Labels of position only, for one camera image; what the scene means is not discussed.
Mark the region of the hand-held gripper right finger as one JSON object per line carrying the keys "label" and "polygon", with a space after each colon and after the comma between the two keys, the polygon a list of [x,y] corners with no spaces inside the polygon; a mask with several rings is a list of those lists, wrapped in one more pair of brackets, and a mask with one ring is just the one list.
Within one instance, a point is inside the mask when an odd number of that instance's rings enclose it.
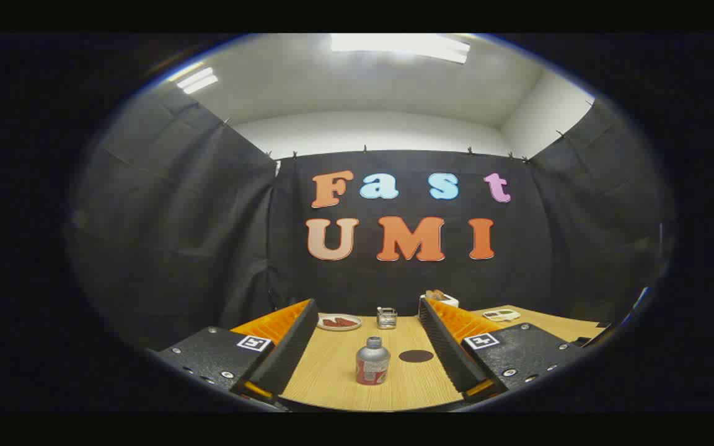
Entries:
{"label": "hand-held gripper right finger", "polygon": [[428,297],[419,299],[418,319],[466,403],[532,386],[586,353],[532,323],[500,327]]}

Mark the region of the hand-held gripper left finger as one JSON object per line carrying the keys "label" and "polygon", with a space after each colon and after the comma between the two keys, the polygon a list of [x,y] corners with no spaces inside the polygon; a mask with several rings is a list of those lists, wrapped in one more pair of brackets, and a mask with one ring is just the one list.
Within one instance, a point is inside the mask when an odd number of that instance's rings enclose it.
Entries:
{"label": "hand-held gripper left finger", "polygon": [[272,406],[285,392],[319,321],[314,299],[235,328],[209,326],[157,353],[219,393]]}

